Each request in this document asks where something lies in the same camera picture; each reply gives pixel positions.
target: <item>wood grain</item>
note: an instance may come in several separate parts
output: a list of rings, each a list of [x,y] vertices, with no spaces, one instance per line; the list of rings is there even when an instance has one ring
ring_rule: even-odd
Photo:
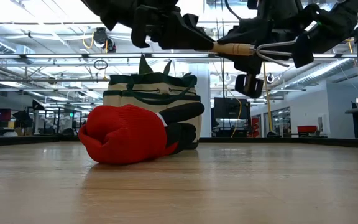
[[[201,144],[129,166],[78,142],[0,147],[1,223],[358,223],[358,149]]]

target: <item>green bag strap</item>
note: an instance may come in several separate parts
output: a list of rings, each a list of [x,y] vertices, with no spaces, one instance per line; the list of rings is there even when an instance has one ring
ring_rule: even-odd
[[[145,98],[142,98],[141,96],[139,96],[137,92],[133,91],[133,89],[134,89],[135,84],[140,84],[140,82],[135,82],[134,79],[132,79],[131,83],[127,84],[127,90],[135,99],[139,100],[140,102],[143,102],[148,105],[161,106],[161,105],[171,104],[171,103],[175,102],[176,100],[180,100],[183,96],[186,95],[186,93],[189,92],[189,90],[191,88],[193,88],[196,85],[196,83],[197,83],[197,79],[196,79],[196,77],[194,77],[191,80],[190,85],[185,90],[183,90],[180,94],[177,94],[175,96],[172,96],[172,97],[170,97],[168,99],[164,99],[164,100],[148,100],[148,99],[145,99]]]

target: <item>ceiling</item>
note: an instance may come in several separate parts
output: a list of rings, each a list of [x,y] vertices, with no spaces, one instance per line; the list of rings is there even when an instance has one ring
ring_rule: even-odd
[[[100,23],[99,17],[95,16],[80,0],[22,0],[24,8],[14,4],[15,0],[0,0],[0,38],[8,45],[24,45],[34,50],[37,54],[73,54],[73,53],[101,53],[103,49],[96,47],[88,49],[84,46],[83,40],[89,45],[91,34],[97,27],[104,27]],[[304,4],[311,2],[324,2],[321,7],[330,10],[336,1],[302,1]],[[248,10],[246,1],[230,0],[233,11],[242,18],[252,18],[256,16],[255,10]],[[179,0],[177,6],[181,8],[181,13],[192,13],[199,15],[199,26],[204,27],[205,31],[217,39],[237,24],[237,19],[228,9],[221,5],[220,1],[210,0]],[[108,33],[117,45],[117,53],[186,53],[192,50],[162,50],[158,44],[151,43],[147,49],[139,49],[131,43],[131,30],[122,25],[117,25],[113,31]],[[340,44],[334,48],[335,52],[348,52],[349,45]],[[154,59],[148,58],[148,63],[154,71],[162,71],[169,58]],[[94,78],[99,72],[99,77],[111,74],[131,74],[139,69],[138,58],[131,59],[109,59],[109,67],[101,72],[93,67],[92,61],[70,61],[57,60],[62,63],[76,63],[82,66],[30,66],[27,73],[34,73],[32,78]],[[55,63],[50,60],[36,60],[35,62]],[[8,61],[0,61],[0,65],[9,64]],[[174,60],[170,75],[180,76],[189,71],[188,64],[195,61],[176,59]],[[221,72],[221,63],[209,63],[211,71],[211,88],[222,86],[222,82],[217,76]],[[25,67],[5,67],[14,73],[24,74]],[[233,63],[224,63],[225,73],[235,78],[239,73]],[[288,69],[273,63],[267,63],[267,72],[274,75],[282,75]],[[83,86],[94,85],[94,82],[82,83]],[[107,86],[107,83],[97,83],[98,86]]]

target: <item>black cable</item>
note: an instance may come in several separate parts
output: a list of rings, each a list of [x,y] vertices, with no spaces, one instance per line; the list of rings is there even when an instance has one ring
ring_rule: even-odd
[[[229,10],[229,12],[231,14],[233,14],[233,16],[235,16],[237,19],[241,19],[241,17],[239,17],[234,11],[233,9],[230,8],[230,5],[229,5],[229,1],[228,0],[224,0],[224,4],[226,5],[227,9]]]

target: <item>canvas bag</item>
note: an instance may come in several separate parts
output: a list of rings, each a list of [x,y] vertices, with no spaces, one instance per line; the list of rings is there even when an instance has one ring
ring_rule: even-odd
[[[201,98],[195,90],[196,84],[197,77],[194,75],[183,78],[163,73],[111,75],[109,88],[103,93],[103,105],[132,104],[157,113],[173,106],[200,102]],[[201,115],[184,123],[192,124],[197,129],[197,137],[189,148],[195,149],[200,138]]]

